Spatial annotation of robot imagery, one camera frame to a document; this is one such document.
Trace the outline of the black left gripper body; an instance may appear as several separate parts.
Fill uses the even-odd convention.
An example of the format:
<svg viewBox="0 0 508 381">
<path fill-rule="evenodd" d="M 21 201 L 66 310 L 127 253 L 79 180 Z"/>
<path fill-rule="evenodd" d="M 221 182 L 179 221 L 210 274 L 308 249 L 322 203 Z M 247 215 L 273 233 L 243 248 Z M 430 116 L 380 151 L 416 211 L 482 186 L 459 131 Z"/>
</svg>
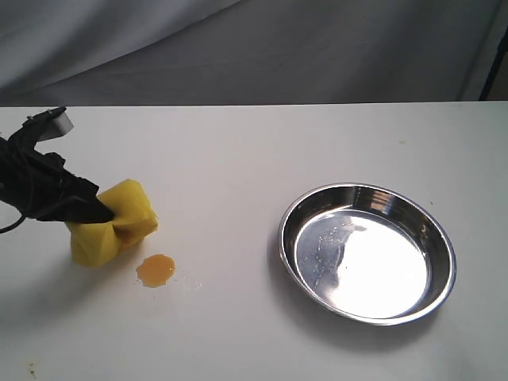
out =
<svg viewBox="0 0 508 381">
<path fill-rule="evenodd" d="M 97 197 L 98 186 L 64 168 L 65 160 L 54 152 L 41 154 L 32 148 L 1 139 L 1 200 L 21 215 L 35 218 L 43 206 L 70 196 Z"/>
</svg>

